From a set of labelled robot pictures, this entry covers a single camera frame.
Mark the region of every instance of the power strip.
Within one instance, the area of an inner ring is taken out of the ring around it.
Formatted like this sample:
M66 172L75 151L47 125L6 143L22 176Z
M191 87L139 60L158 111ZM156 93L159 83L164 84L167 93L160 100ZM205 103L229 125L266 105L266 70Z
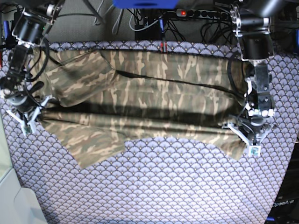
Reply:
M201 10L201 9L193 9L186 11L184 9L177 9L176 16L180 18L194 18L194 19L209 19L209 20L219 20L229 21L230 15L225 12L217 12L213 10Z

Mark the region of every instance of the camouflage fabric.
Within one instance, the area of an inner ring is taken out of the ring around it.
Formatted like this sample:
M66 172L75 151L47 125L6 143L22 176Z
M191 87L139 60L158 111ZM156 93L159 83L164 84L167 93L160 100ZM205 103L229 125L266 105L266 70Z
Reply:
M158 136L196 139L241 157L245 144L221 128L229 114L241 111L240 102L232 94L192 85L231 89L228 60L106 50L50 55L53 60L40 77L45 87L39 95L52 95L57 102L43 112L42 125L81 168L122 152L126 140ZM41 66L33 69L34 75ZM241 69L240 62L232 63L235 85L244 91ZM147 78L129 78L126 73Z

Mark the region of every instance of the patterned tablecloth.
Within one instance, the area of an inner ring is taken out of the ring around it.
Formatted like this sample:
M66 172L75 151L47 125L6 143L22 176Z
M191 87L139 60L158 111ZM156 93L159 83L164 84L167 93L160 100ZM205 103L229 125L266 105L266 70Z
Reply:
M160 42L53 43L64 49L159 50ZM236 47L168 42L177 53L230 57ZM3 70L7 52L3 54ZM126 142L126 152L84 170L38 126L27 138L0 100L5 133L22 187L35 191L50 224L262 224L276 198L299 130L298 57L269 60L277 127L262 156L230 159L213 145L175 138Z

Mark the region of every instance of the electronic device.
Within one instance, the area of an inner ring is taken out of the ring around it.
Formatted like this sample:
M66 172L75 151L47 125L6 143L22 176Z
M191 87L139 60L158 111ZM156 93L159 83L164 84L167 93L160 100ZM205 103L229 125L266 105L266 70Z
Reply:
M0 80L0 87L5 93L5 98L14 106L14 111L8 113L21 123L22 131L26 135L34 133L35 120L51 98L51 96L44 99L34 98L32 94L41 89L43 83L37 82L30 90L27 89L27 83L37 81L47 65L49 43L46 35L55 23L64 0L15 0L14 2L23 5L24 10L13 29L13 36L18 40L18 44L9 56L9 70L7 76ZM100 21L101 17L88 0L83 2ZM120 7L131 7L132 2L136 1L115 0L116 5ZM173 7L175 1L160 0L159 2ZM285 4L284 0L241 0L230 4L229 11L218 7L221 11L230 14L241 59L250 63L244 74L248 86L245 96L242 96L244 109L238 115L231 115L237 123L228 123L223 128L231 129L247 144L249 155L260 154L261 142L273 128L270 118L274 116L275 107L270 95L271 77L267 69L267 60L274 56L270 38L270 17L283 9ZM146 6L154 8L161 5L135 5L135 7ZM183 10L180 11L180 15L185 16ZM32 49L41 47L42 44L45 45L46 58L41 71L32 77L28 62L32 58Z

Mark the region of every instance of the camouflage pants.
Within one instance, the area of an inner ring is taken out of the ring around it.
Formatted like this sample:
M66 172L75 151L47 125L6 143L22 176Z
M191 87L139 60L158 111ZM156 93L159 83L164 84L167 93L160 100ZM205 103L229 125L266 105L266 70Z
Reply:
M39 95L52 95L57 103L48 104L41 123L80 167L124 151L126 140L157 136L196 139L216 145L235 159L242 155L244 143L221 128L229 114L241 111L238 100L229 93L193 85L231 89L228 60L106 50L50 55L52 60L40 77L45 87ZM235 85L244 90L241 69L240 62L232 63ZM132 78L132 74L147 78Z

